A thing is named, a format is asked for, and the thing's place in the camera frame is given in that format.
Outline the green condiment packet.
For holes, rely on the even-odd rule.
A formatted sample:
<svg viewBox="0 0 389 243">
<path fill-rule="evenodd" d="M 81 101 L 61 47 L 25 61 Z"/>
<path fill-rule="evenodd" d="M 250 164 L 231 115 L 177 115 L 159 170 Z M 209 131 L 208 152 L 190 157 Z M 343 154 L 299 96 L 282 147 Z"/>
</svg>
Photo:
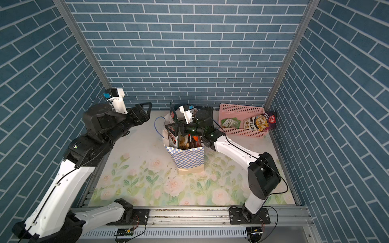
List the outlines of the green condiment packet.
<svg viewBox="0 0 389 243">
<path fill-rule="evenodd" d="M 241 121 L 237 119 L 236 117 L 233 118 L 225 118 L 221 120 L 221 127 L 222 128 L 234 128 L 239 129 L 240 128 Z"/>
</svg>

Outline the blue checkered paper bag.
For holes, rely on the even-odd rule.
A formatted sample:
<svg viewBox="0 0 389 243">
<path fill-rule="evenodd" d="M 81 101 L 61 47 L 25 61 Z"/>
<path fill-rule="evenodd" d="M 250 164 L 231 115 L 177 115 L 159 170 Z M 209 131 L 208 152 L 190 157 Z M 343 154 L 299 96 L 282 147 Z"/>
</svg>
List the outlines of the blue checkered paper bag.
<svg viewBox="0 0 389 243">
<path fill-rule="evenodd" d="M 188 135 L 189 149 L 178 149 L 169 146 L 168 131 L 165 125 L 168 123 L 169 113 L 164 116 L 165 122 L 163 126 L 162 136 L 164 137 L 164 146 L 171 156 L 174 165 L 176 166 L 179 175 L 188 175 L 201 173 L 205 170 L 205 153 L 204 147 L 195 147 L 192 135 Z"/>
</svg>

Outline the cream yellow condiment packet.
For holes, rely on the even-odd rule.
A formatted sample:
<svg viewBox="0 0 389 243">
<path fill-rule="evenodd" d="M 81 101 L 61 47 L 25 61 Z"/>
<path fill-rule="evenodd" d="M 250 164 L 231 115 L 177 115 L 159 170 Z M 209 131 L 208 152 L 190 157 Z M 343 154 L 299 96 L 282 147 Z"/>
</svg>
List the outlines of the cream yellow condiment packet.
<svg viewBox="0 0 389 243">
<path fill-rule="evenodd" d="M 184 115 L 179 110 L 179 105 L 170 104 L 168 123 L 165 128 L 168 131 L 169 146 L 178 149 L 189 149 L 188 135 L 183 135 L 183 124 L 186 124 Z"/>
</svg>

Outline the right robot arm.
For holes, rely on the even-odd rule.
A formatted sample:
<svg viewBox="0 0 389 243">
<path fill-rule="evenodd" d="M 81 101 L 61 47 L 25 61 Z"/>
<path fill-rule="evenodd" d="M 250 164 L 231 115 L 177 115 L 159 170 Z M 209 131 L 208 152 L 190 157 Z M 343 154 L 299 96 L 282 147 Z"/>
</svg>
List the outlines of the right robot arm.
<svg viewBox="0 0 389 243">
<path fill-rule="evenodd" d="M 224 154 L 247 170 L 251 193 L 243 204 L 243 213 L 247 218 L 253 218 L 282 180 L 273 157 L 267 152 L 259 154 L 232 143 L 221 126 L 214 127 L 217 122 L 213 119 L 212 107 L 171 105 L 170 115 L 174 130 L 166 125 L 168 131 L 174 135 L 200 136 L 206 147 Z"/>
</svg>

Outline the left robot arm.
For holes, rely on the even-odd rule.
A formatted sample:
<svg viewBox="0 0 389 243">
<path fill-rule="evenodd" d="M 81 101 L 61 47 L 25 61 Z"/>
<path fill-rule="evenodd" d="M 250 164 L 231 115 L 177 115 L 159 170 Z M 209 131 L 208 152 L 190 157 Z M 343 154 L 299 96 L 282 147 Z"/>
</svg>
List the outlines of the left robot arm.
<svg viewBox="0 0 389 243">
<path fill-rule="evenodd" d="M 108 206 L 70 211 L 86 179 L 95 171 L 115 143 L 132 127 L 150 119 L 152 103 L 137 104 L 117 112 L 111 104 L 92 105 L 84 114 L 87 133 L 68 146 L 53 183 L 34 212 L 16 223 L 13 234 L 30 243 L 75 243 L 82 234 L 103 225 L 132 223 L 133 205 L 120 198 Z"/>
</svg>

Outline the dark brown condiment packet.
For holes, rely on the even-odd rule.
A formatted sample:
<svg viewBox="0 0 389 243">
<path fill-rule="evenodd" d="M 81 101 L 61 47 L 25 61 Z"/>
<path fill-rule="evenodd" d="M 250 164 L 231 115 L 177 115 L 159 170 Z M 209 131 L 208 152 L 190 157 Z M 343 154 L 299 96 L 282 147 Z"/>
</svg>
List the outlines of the dark brown condiment packet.
<svg viewBox="0 0 389 243">
<path fill-rule="evenodd" d="M 244 120 L 243 128 L 250 131 L 266 132 L 276 127 L 277 113 L 265 112 Z"/>
</svg>

